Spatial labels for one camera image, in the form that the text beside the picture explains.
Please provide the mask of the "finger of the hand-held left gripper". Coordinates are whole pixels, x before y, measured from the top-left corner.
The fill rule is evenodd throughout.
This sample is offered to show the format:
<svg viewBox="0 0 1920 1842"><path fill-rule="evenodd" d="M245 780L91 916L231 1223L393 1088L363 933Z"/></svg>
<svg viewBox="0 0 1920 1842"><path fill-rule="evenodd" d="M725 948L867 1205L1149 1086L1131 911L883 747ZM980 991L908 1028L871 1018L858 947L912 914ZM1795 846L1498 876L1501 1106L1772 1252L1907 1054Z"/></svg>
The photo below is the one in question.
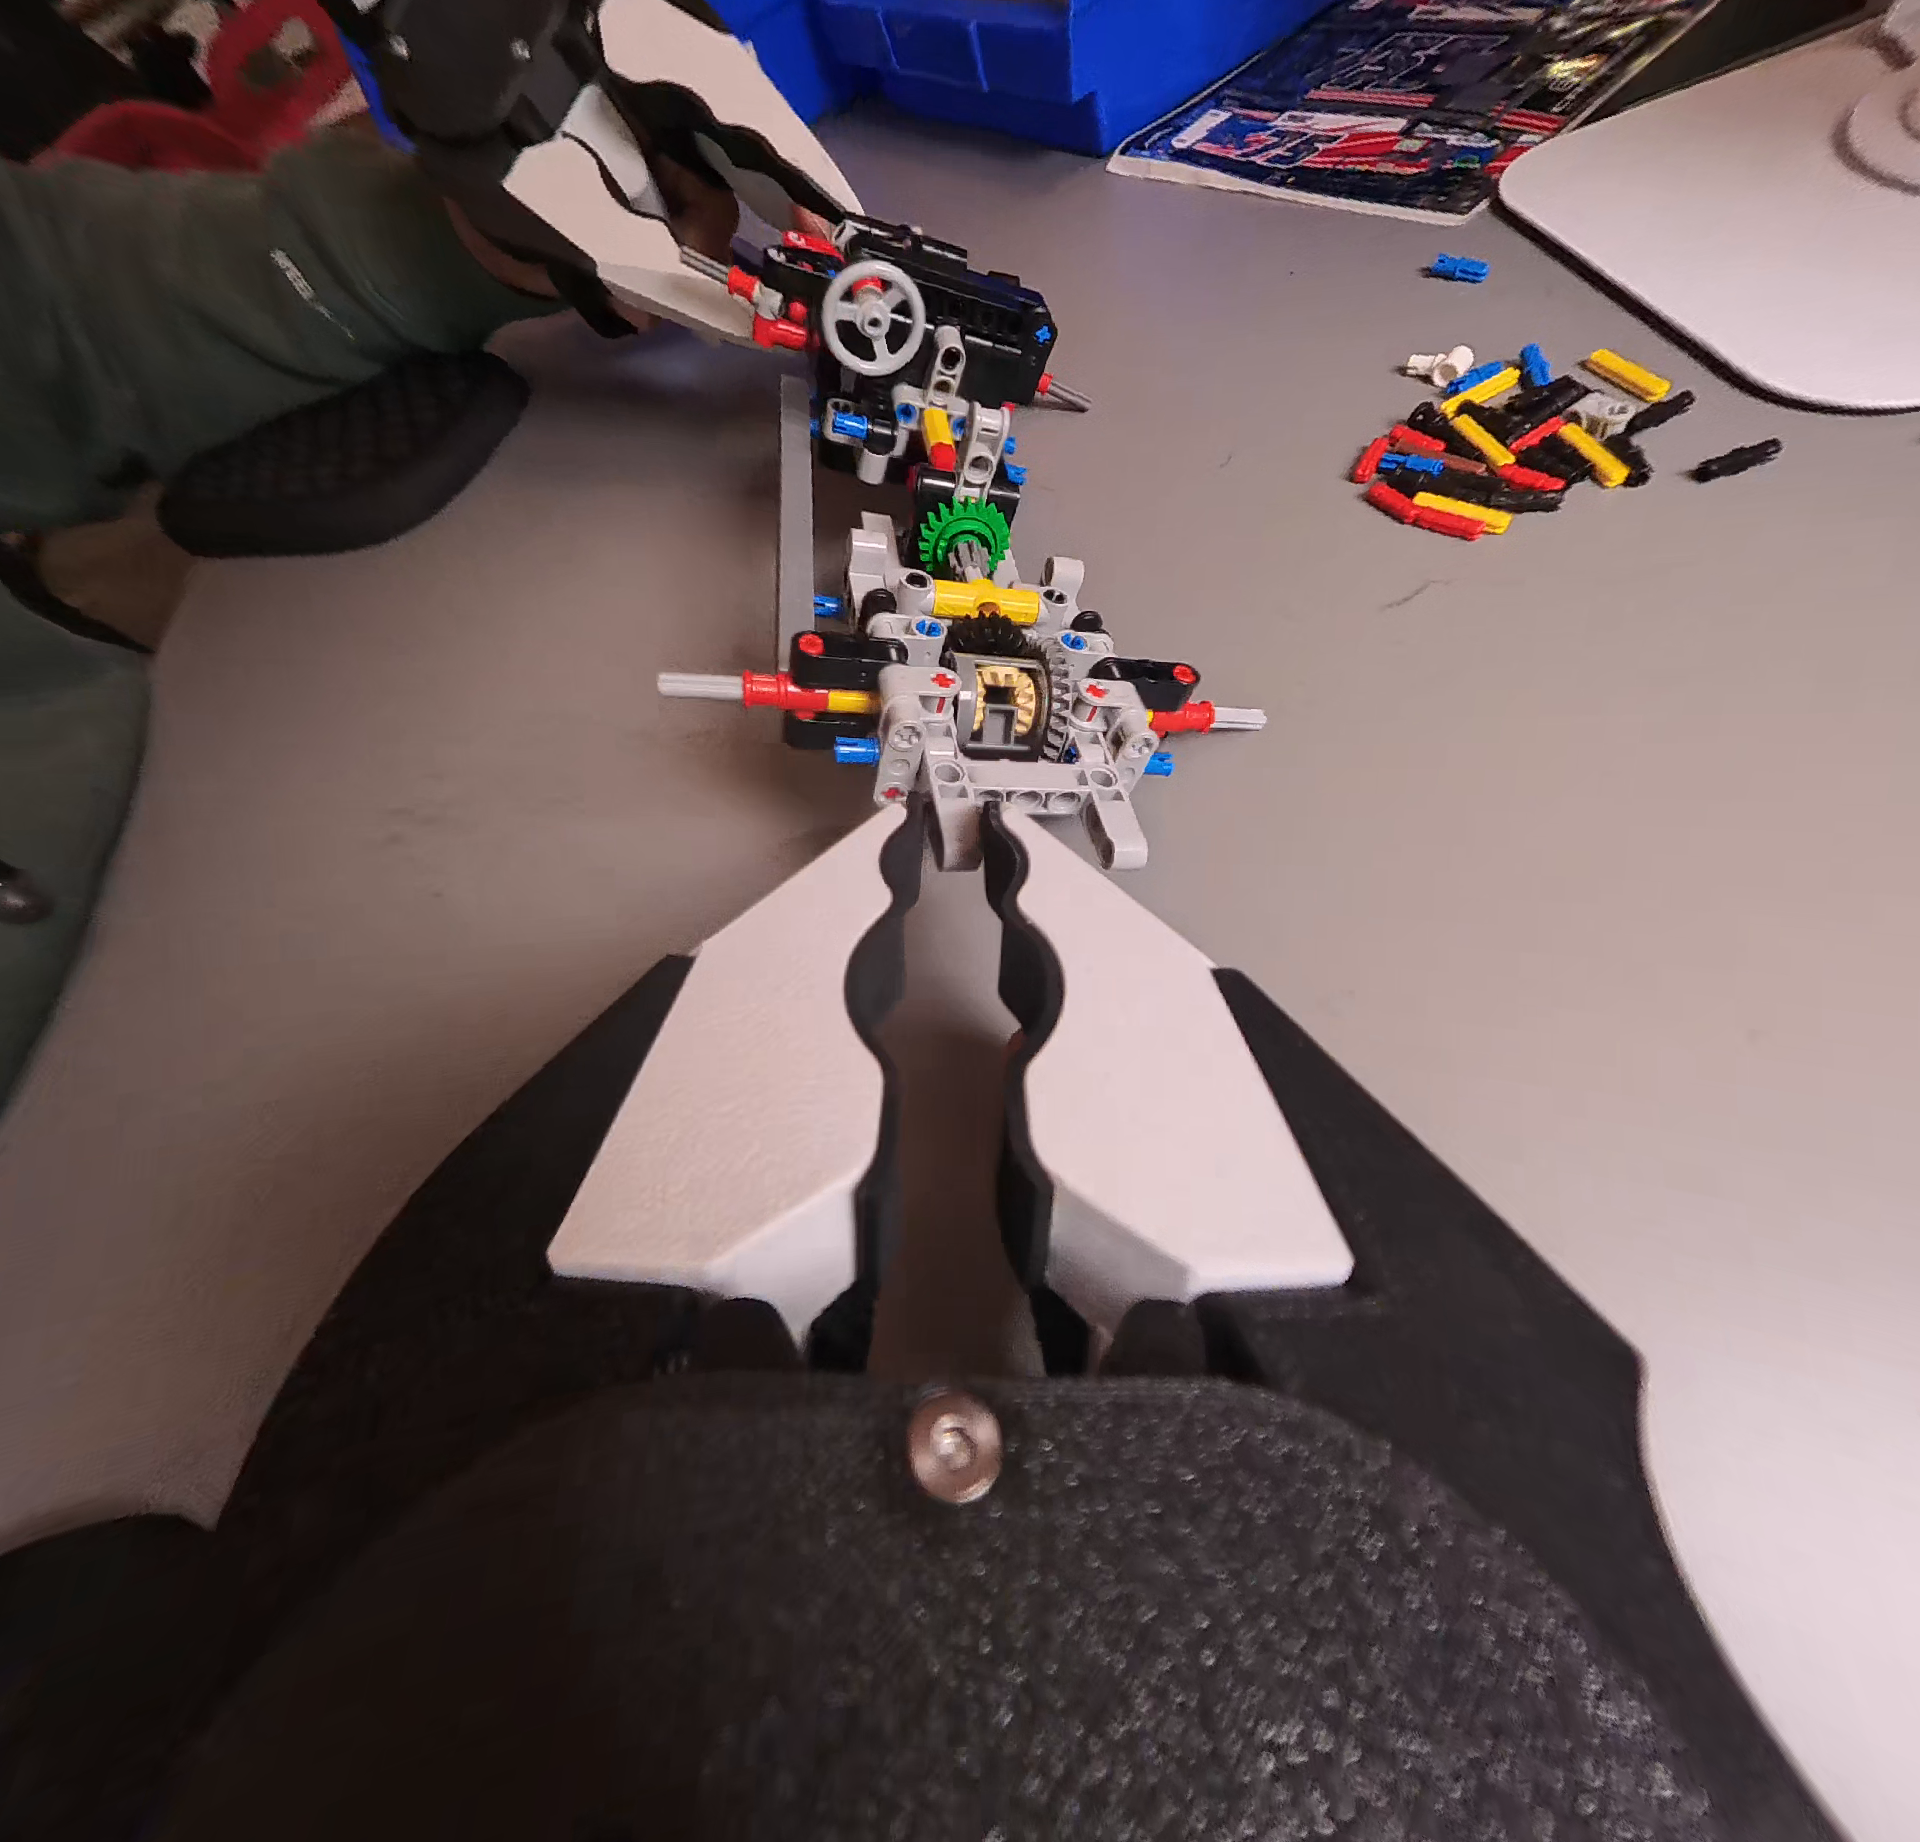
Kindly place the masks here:
<svg viewBox="0 0 1920 1842"><path fill-rule="evenodd" d="M757 53L672 0L599 0L603 86L654 148L729 187L760 221L861 217L847 175Z"/></svg>
<svg viewBox="0 0 1920 1842"><path fill-rule="evenodd" d="M506 191L586 259L619 320L749 345L749 308L726 292L733 259L676 242L646 157L618 106L591 83L552 137L520 152Z"/></svg>

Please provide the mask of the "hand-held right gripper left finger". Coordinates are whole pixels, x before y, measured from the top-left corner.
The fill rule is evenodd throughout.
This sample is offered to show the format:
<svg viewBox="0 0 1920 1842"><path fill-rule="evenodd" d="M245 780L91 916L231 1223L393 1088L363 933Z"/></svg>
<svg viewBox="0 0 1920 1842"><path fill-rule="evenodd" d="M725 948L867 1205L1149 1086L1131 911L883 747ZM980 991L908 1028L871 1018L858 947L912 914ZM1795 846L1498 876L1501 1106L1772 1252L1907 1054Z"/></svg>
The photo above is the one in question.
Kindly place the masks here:
<svg viewBox="0 0 1920 1842"><path fill-rule="evenodd" d="M883 1025L925 808L889 804L686 960L552 1241L554 1277L768 1303L816 1368L867 1368L901 1230Z"/></svg>

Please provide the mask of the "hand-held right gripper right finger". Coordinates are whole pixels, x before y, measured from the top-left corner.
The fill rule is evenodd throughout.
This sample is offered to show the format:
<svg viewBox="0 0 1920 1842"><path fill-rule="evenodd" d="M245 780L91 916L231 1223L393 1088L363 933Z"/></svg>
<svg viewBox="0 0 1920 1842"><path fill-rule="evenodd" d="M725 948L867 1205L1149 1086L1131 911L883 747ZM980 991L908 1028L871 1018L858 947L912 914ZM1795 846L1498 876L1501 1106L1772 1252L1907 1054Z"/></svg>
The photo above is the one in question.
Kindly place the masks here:
<svg viewBox="0 0 1920 1842"><path fill-rule="evenodd" d="M982 818L1001 924L997 1212L1049 1375L1144 1303L1330 1291L1354 1255L1212 961L1031 816Z"/></svg>

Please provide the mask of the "lego car chassis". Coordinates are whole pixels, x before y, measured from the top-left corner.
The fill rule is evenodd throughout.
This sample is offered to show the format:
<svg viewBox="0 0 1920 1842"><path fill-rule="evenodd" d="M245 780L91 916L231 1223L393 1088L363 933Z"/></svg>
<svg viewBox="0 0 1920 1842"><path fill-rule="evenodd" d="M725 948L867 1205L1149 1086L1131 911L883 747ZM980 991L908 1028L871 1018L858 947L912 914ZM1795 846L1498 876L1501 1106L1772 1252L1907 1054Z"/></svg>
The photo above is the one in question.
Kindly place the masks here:
<svg viewBox="0 0 1920 1842"><path fill-rule="evenodd" d="M784 234L726 292L758 348L811 363L815 626L784 670L664 670L659 699L772 711L791 747L871 772L879 808L925 804L943 869L980 864L992 804L1083 823L1102 869L1144 867L1133 794L1172 773L1163 744L1267 717L1206 700L1186 659L1126 653L1079 559L1022 577L1016 411L1088 410L1048 371L1044 295L871 219Z"/></svg>

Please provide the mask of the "person's left forearm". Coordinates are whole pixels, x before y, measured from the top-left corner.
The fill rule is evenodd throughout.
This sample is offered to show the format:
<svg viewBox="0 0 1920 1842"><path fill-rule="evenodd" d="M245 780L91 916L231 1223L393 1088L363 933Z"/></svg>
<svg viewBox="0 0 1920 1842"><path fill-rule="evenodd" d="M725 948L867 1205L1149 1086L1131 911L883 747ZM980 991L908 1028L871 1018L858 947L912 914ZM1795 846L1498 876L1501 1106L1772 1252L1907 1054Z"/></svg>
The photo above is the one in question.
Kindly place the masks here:
<svg viewBox="0 0 1920 1842"><path fill-rule="evenodd" d="M560 308L491 275L363 132L259 174L5 162L3 526L109 519L259 421Z"/></svg>

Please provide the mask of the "pile of colourful lego pins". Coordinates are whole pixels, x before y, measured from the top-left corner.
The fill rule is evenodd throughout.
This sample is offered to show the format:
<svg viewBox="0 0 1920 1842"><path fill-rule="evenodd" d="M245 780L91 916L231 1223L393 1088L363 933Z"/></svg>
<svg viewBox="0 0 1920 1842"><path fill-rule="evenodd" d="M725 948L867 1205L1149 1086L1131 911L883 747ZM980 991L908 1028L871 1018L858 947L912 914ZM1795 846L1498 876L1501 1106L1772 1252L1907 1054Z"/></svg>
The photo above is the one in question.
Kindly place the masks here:
<svg viewBox="0 0 1920 1842"><path fill-rule="evenodd" d="M1561 365L1532 340L1505 355L1454 345L1407 354L1398 376L1403 408L1356 449L1347 480L1375 514L1463 542L1558 514L1583 491L1651 486L1651 440L1698 408L1694 389L1604 348Z"/></svg>

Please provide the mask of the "lego sticker sheet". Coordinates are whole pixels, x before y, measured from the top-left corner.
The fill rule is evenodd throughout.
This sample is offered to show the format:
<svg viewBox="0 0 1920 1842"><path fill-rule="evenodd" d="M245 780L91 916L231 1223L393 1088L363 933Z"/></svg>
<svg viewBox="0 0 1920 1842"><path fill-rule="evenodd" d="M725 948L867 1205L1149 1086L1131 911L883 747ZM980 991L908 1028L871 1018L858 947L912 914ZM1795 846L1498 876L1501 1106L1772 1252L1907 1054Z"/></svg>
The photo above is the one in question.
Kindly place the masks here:
<svg viewBox="0 0 1920 1842"><path fill-rule="evenodd" d="M1108 161L1136 179L1457 224L1722 0L1343 0Z"/></svg>

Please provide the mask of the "person's left hand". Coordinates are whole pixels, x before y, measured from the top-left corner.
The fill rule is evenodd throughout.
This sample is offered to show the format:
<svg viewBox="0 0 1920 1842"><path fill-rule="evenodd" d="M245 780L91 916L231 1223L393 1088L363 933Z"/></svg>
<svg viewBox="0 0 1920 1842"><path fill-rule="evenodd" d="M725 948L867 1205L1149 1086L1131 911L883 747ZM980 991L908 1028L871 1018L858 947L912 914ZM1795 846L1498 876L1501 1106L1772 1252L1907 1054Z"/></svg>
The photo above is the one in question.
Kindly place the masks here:
<svg viewBox="0 0 1920 1842"><path fill-rule="evenodd" d="M741 223L730 188L659 152L648 152L646 161L676 242L716 262L730 259Z"/></svg>

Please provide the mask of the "red bag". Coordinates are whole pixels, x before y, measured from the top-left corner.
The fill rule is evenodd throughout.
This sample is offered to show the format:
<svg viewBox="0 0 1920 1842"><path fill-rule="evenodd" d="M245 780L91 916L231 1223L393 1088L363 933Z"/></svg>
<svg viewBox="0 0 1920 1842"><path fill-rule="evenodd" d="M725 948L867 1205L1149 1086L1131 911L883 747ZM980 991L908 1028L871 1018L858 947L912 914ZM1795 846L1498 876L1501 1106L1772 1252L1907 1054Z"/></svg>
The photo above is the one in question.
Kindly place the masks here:
<svg viewBox="0 0 1920 1842"><path fill-rule="evenodd" d="M297 145L324 109L355 86L333 20L317 0L251 0L209 39L208 100L181 107L118 100L93 107L35 157L148 172L252 174Z"/></svg>

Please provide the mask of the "blue plastic bin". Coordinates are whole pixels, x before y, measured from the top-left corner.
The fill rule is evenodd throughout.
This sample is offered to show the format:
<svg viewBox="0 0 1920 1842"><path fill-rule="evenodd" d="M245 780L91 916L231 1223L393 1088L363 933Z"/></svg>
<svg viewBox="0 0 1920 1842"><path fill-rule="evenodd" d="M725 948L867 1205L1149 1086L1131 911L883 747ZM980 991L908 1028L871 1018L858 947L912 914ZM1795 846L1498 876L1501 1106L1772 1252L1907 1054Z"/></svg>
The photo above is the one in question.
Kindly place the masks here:
<svg viewBox="0 0 1920 1842"><path fill-rule="evenodd" d="M1105 155L1339 0L818 0L910 116Z"/></svg>

